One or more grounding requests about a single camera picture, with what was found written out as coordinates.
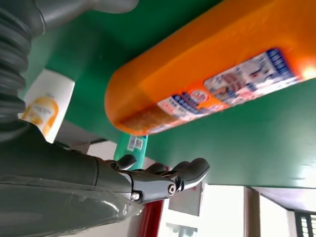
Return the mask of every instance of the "barcode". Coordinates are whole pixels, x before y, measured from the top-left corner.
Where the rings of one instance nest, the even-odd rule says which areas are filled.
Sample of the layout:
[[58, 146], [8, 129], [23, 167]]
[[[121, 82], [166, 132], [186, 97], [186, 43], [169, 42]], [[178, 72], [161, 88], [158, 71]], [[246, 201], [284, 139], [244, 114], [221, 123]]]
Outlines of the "barcode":
[[143, 140], [140, 138], [137, 138], [135, 143], [135, 148], [141, 150], [143, 148]]
[[129, 151], [133, 151], [133, 148], [135, 147], [137, 137], [136, 136], [130, 136], [128, 142], [127, 150]]

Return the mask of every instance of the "green shelf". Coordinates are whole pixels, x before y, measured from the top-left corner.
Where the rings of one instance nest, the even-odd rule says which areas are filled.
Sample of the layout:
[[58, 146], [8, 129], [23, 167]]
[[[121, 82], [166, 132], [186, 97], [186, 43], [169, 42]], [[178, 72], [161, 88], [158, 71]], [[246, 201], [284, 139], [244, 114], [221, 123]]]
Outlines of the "green shelf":
[[[76, 82], [66, 119], [118, 142], [104, 111], [120, 66], [218, 3], [140, 1], [127, 14], [85, 13], [34, 40], [23, 94], [44, 67]], [[146, 156], [170, 166], [204, 157], [210, 184], [316, 188], [316, 80], [149, 139]]]

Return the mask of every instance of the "teal bottle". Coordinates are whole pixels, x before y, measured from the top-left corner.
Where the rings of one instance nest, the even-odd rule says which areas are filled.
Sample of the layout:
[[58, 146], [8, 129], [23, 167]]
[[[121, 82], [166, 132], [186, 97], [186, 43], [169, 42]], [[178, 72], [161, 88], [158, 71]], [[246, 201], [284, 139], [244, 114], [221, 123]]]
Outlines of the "teal bottle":
[[144, 164], [147, 142], [148, 136], [133, 136], [121, 133], [114, 153], [114, 160], [118, 160], [126, 154], [132, 154], [136, 158], [137, 162], [130, 170], [142, 169]]

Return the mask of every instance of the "product label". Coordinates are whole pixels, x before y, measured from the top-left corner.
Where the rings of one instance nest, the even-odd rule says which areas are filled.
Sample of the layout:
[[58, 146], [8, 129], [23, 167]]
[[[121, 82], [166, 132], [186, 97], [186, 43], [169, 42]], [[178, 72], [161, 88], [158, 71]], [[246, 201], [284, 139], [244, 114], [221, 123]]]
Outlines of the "product label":
[[52, 98], [40, 97], [28, 106], [23, 119], [38, 127], [44, 136], [48, 135], [58, 113], [57, 104]]
[[158, 133], [298, 83], [278, 48], [192, 84], [125, 121], [127, 127]]
[[141, 150], [143, 148], [143, 140], [137, 136], [131, 135], [129, 139], [127, 150], [133, 152], [135, 148]]

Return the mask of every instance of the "orange detergent bottle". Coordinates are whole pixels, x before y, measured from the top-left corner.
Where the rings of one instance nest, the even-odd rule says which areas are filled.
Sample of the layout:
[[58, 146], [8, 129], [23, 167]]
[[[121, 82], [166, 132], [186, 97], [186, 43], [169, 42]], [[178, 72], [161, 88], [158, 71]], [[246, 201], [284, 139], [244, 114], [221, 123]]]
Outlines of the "orange detergent bottle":
[[316, 77], [316, 0], [224, 0], [115, 71], [116, 128], [146, 135]]

